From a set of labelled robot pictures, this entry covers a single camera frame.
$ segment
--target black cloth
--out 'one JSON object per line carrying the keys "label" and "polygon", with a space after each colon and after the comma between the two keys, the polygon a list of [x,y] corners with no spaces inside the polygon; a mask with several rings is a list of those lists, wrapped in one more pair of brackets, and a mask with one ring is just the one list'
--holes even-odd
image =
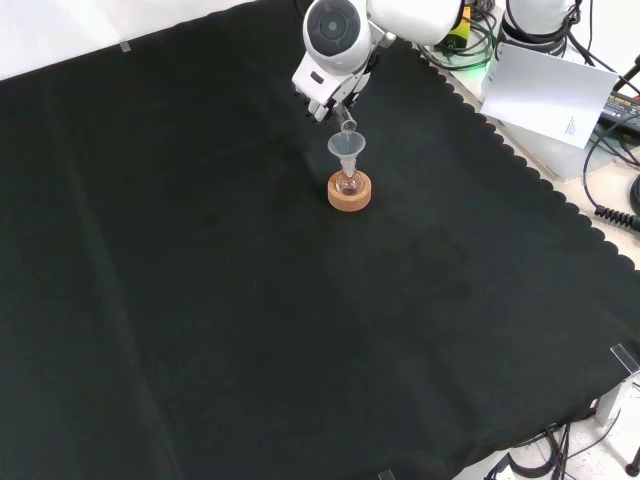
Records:
{"label": "black cloth", "polygon": [[632,263],[407,44],[354,109],[261,0],[0,85],[0,477],[450,479],[639,352]]}

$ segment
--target scalloped edge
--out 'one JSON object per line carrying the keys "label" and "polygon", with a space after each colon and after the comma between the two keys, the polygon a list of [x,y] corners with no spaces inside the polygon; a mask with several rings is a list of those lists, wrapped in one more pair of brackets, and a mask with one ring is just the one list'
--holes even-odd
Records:
{"label": "scalloped edge", "polygon": [[487,117],[478,112],[478,107],[480,106],[480,102],[477,102],[477,105],[470,103],[467,101],[465,96],[460,92],[460,90],[456,87],[455,84],[449,81],[452,77],[448,72],[443,72],[436,66],[432,65],[429,60],[423,57],[418,50],[415,50],[418,53],[418,58],[420,63],[422,63],[428,70],[431,70],[437,75],[437,79],[441,84],[445,85],[445,90],[447,93],[456,98],[463,106],[465,110],[469,110],[474,113],[478,119],[480,119],[484,125],[483,128],[490,130],[488,135],[494,141],[500,143],[502,148],[509,153],[510,157],[515,159],[515,161],[521,166],[525,168],[526,173],[532,177],[533,180],[537,181],[538,185],[542,190],[547,192],[547,194],[552,195],[554,201],[562,203],[566,209],[571,210],[571,214],[577,216],[581,223],[584,224],[583,227],[588,229],[587,235],[593,237],[594,240],[599,241],[604,244],[604,249],[606,250],[608,255],[614,257],[617,261],[622,261],[626,267],[629,267],[631,271],[635,274],[640,274],[640,270],[636,267],[636,263],[627,255],[620,253],[620,249],[618,245],[614,242],[607,240],[606,232],[598,228],[591,217],[580,212],[580,208],[572,203],[567,201],[567,197],[564,193],[556,190],[552,181],[550,180],[550,175],[544,171],[544,168],[538,168],[535,162],[528,160],[525,155],[533,156],[530,153],[526,152],[522,146],[517,145],[513,139],[506,137],[501,131],[500,127],[494,123],[492,123]]}

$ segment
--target clear funnel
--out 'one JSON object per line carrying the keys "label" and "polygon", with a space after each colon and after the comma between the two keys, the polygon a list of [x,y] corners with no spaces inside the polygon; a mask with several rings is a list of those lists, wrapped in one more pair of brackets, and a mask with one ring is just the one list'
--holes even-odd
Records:
{"label": "clear funnel", "polygon": [[356,195],[364,187],[362,176],[356,170],[356,158],[367,142],[357,132],[336,133],[329,139],[329,151],[340,159],[342,171],[336,178],[336,190],[344,195]]}

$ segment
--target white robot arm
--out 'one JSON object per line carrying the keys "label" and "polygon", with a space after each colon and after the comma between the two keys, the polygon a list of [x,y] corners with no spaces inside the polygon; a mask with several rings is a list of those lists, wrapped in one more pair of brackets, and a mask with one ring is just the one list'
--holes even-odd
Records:
{"label": "white robot arm", "polygon": [[343,129],[355,129],[348,109],[369,81],[376,48],[396,36],[435,45],[460,23],[463,8],[463,0],[315,0],[303,22],[307,53],[293,76],[307,116],[321,122],[335,113]]}
{"label": "white robot arm", "polygon": [[[508,41],[545,52],[553,52],[555,45],[562,43],[568,28],[579,20],[582,2],[506,1],[501,35],[504,32]],[[321,122],[335,114],[342,130],[354,130],[356,123],[348,109],[369,81],[376,48],[388,47],[396,36],[422,46],[436,45],[460,23],[464,3],[314,0],[303,22],[307,53],[293,76],[296,92],[304,95],[308,104],[307,116]]]}

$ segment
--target small vial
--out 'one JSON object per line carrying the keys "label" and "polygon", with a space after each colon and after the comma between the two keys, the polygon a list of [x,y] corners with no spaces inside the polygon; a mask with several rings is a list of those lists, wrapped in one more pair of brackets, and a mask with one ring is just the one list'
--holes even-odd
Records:
{"label": "small vial", "polygon": [[353,160],[341,161],[342,171],[338,178],[336,178],[336,190],[343,195],[356,195],[364,188],[364,181],[362,175],[356,170],[356,162]]}

